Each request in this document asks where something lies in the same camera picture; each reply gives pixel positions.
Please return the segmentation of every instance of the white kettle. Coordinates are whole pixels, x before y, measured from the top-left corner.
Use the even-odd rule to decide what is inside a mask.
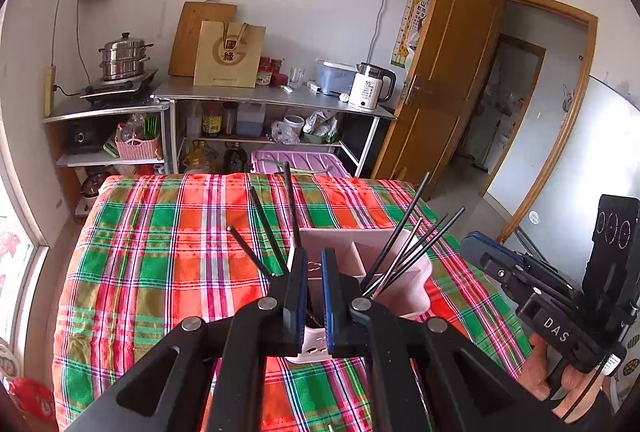
[[[396,86],[396,75],[386,68],[370,65],[369,63],[361,63],[357,65],[358,73],[353,80],[351,87],[351,95],[349,97],[349,105],[359,110],[375,110],[378,102],[389,101],[394,93]],[[383,81],[382,78],[387,77],[391,80],[389,90],[385,97],[382,94]]]

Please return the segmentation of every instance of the gift bag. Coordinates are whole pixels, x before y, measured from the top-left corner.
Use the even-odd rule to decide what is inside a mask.
[[[266,28],[203,22],[194,85],[255,87]]]

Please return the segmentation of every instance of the plaid tablecloth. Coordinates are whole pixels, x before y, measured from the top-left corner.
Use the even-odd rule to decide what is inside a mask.
[[[233,224],[271,271],[278,271],[249,206],[249,185],[258,190],[275,236],[288,251],[281,176],[107,180],[60,299],[52,370],[61,430],[183,318],[228,317],[267,293],[264,278],[225,231]],[[413,195],[405,183],[312,176],[294,178],[294,189],[301,227],[393,227]],[[430,224],[435,221],[424,203],[418,209]],[[530,351],[526,337],[495,289],[460,259],[457,246],[447,236],[430,252],[430,314],[449,320],[517,376]],[[326,431],[328,424],[336,432],[370,430],[362,360],[294,365],[269,358],[266,371],[263,430]]]

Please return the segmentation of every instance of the cutting board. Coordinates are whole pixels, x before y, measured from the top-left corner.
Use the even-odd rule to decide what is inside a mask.
[[[238,6],[214,2],[185,2],[175,31],[169,74],[191,76],[196,69],[200,27],[203,22],[233,22]]]

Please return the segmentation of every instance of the screw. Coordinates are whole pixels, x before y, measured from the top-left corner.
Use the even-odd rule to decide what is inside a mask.
[[[188,317],[182,321],[182,328],[185,331],[197,331],[202,325],[202,320],[198,317]]]
[[[368,298],[354,298],[351,301],[351,307],[353,307],[356,311],[368,311],[371,309],[371,300]]]
[[[270,311],[278,306],[278,301],[273,297],[263,297],[258,300],[258,307],[263,311]]]
[[[427,327],[432,333],[444,333],[449,327],[447,320],[438,317],[431,317],[427,320]]]

